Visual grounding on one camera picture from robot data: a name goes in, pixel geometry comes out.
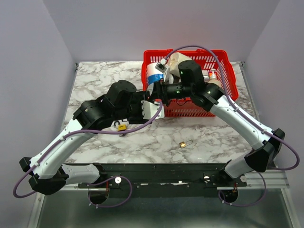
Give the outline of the small brass padlock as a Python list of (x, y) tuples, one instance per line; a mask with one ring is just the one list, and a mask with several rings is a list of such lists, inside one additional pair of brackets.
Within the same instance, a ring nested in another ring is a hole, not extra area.
[(180, 143), (179, 143), (179, 146), (180, 146), (181, 148), (185, 148), (185, 147), (191, 145), (192, 143), (193, 143), (193, 140), (190, 139), (190, 140), (186, 140), (186, 141), (180, 142)]

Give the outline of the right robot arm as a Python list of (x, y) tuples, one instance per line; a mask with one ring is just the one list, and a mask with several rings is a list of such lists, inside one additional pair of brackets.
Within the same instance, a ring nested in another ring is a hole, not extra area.
[(152, 99), (161, 99), (169, 105), (172, 99), (189, 97), (192, 102), (207, 112), (219, 117), (237, 131), (252, 147), (252, 150), (226, 163), (218, 180), (224, 186), (235, 182), (243, 173), (265, 172), (279, 153), (285, 132), (262, 124), (234, 103), (226, 92), (212, 81), (205, 81), (199, 64), (184, 60), (177, 66), (179, 83), (167, 83), (169, 67), (156, 63), (157, 73), (148, 77), (153, 85)]

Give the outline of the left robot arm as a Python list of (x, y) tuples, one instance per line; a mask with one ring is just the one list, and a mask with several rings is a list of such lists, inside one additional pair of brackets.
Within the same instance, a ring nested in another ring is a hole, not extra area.
[(102, 187), (107, 175), (101, 165), (68, 165), (65, 164), (67, 158), (97, 134), (118, 135), (118, 132), (107, 131), (115, 121), (126, 119), (137, 124), (138, 127), (127, 131), (133, 133), (163, 118), (162, 107), (160, 98), (150, 99), (148, 91), (137, 91), (129, 81), (113, 83), (106, 94), (83, 102), (63, 131), (42, 152), (20, 160), (22, 170), (31, 176), (31, 188), (34, 192), (51, 195), (69, 184)]

